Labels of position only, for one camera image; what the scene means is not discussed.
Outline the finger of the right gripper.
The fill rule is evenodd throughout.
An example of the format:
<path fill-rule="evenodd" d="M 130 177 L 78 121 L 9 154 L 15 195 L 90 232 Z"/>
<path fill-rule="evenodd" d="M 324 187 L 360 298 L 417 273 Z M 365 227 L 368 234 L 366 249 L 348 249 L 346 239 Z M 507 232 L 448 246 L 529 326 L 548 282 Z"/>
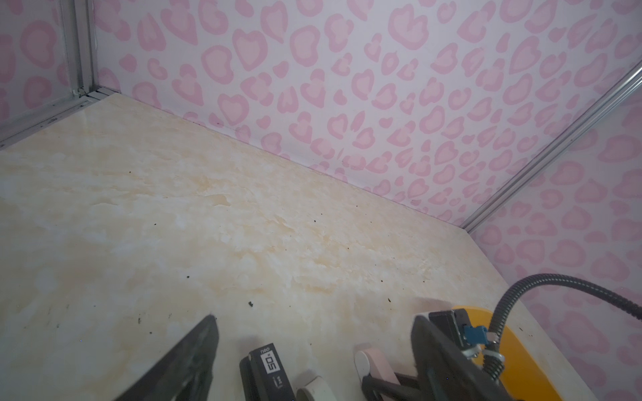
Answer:
<path fill-rule="evenodd" d="M 384 398 L 399 401 L 422 400 L 422 394 L 417 378 L 395 373 L 399 384 L 376 379 L 372 375 L 363 377 L 361 390 L 364 397 L 370 401 Z"/>

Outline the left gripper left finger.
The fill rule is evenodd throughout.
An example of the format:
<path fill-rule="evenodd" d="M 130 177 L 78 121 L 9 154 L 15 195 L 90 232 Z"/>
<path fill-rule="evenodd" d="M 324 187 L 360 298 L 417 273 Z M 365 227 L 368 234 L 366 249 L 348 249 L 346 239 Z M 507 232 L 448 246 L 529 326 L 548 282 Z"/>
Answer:
<path fill-rule="evenodd" d="M 209 314 L 118 400 L 206 400 L 217 353 L 217 319 Z"/>

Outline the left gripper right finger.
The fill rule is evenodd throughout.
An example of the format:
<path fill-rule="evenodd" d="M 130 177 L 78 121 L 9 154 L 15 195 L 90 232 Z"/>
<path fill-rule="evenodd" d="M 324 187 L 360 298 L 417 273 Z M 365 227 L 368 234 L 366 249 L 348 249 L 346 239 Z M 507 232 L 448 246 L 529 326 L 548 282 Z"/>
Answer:
<path fill-rule="evenodd" d="M 512 398 L 424 316 L 415 316 L 411 347 L 419 385 L 418 400 Z"/>

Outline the black long stapler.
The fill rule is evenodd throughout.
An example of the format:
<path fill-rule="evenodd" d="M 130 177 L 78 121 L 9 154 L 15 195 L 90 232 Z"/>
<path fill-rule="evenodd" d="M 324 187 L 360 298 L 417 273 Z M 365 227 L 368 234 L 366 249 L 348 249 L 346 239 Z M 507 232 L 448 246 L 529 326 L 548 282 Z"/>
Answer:
<path fill-rule="evenodd" d="M 274 344 L 251 351 L 239 364 L 247 401 L 294 401 L 295 393 Z"/>

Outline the grey mini stapler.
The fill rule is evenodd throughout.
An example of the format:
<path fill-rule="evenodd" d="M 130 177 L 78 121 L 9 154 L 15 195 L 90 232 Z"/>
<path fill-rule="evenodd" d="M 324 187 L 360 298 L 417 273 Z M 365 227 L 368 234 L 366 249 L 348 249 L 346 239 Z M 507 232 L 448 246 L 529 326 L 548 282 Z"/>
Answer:
<path fill-rule="evenodd" d="M 328 383 L 321 376 L 317 376 L 297 390 L 296 400 L 337 401 L 337 398 Z"/>

